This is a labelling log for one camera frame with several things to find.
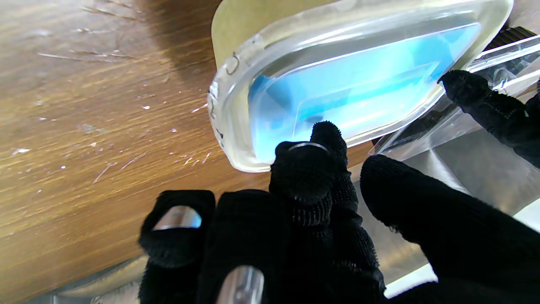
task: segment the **stainless steel surface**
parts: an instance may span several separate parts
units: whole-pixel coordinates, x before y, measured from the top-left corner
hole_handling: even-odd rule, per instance
[[[153,230],[199,228],[201,217],[189,206],[174,206],[158,221]]]
[[[217,304],[260,304],[265,277],[253,266],[234,268],[225,278]]]
[[[446,166],[446,164],[433,150],[420,153],[415,157],[405,160],[404,163],[416,168],[428,176],[442,181],[452,189],[470,194],[469,191],[465,189],[461,182],[456,178],[454,173]]]
[[[540,170],[483,129],[434,151],[472,196],[505,213],[514,215],[540,198]]]

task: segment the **transparent plastic sheet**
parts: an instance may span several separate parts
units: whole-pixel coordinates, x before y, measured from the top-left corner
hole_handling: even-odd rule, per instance
[[[494,89],[526,102],[536,92],[540,77],[540,35],[483,52],[467,70],[486,78]],[[403,161],[481,128],[443,95],[416,121],[379,140],[370,154]]]

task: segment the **white paint speck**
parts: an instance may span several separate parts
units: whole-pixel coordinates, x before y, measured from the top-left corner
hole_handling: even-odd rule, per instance
[[[26,148],[18,148],[17,150],[15,150],[13,153],[11,153],[11,156],[14,156],[14,155],[17,155],[19,153],[26,153],[30,151],[30,149],[26,149]]]

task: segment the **black glove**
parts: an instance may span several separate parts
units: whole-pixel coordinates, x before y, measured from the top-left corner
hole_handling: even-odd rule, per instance
[[[382,297],[384,281],[373,242],[356,213],[347,145],[334,124],[317,123],[309,142],[284,142],[276,148],[269,190],[293,212],[284,300],[328,303]]]
[[[415,287],[392,301],[533,303],[540,299],[540,235],[534,230],[382,155],[365,161],[360,187],[371,213],[419,244],[439,278],[439,283]]]
[[[195,220],[188,225],[192,228],[157,227],[164,215],[177,206],[192,208],[200,216],[200,223]],[[149,255],[139,289],[141,304],[195,302],[203,246],[214,208],[211,191],[168,190],[159,195],[139,238],[139,244]]]
[[[540,168],[540,97],[527,104],[492,91],[488,81],[467,71],[453,70],[441,77],[447,96],[464,113],[517,155]]]

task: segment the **gloved finger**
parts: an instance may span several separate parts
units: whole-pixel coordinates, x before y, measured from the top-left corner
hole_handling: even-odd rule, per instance
[[[319,122],[313,126],[311,141],[327,147],[336,155],[336,178],[330,189],[333,202],[330,215],[332,221],[358,218],[358,197],[347,170],[347,144],[341,137],[341,131],[329,121]]]
[[[288,211],[284,201],[261,190],[221,196],[208,230],[198,304],[280,302]]]
[[[540,80],[537,83],[536,91],[536,95],[533,98],[529,99],[525,106],[528,114],[535,118],[538,118],[540,117]]]
[[[371,213],[418,243],[439,278],[499,287],[508,277],[526,280],[509,270],[540,256],[540,234],[404,163],[369,157],[360,188]]]
[[[141,228],[149,255],[139,289],[142,304],[194,303],[206,231],[215,209],[211,191],[161,193]]]
[[[437,81],[440,82],[443,83],[447,97],[459,106],[481,102],[482,97],[491,92],[485,78],[463,70],[447,72]]]
[[[380,292],[384,290],[384,279],[379,271],[379,262],[373,241],[361,227],[362,217],[357,214],[356,189],[347,170],[347,144],[336,125],[324,121],[315,124],[311,141],[323,144],[338,158],[337,176],[330,190],[332,211],[330,228],[333,235],[334,259],[338,263],[353,263],[365,275],[377,282]]]
[[[276,147],[269,191],[286,201],[300,227],[328,223],[335,157],[319,144],[283,142]]]

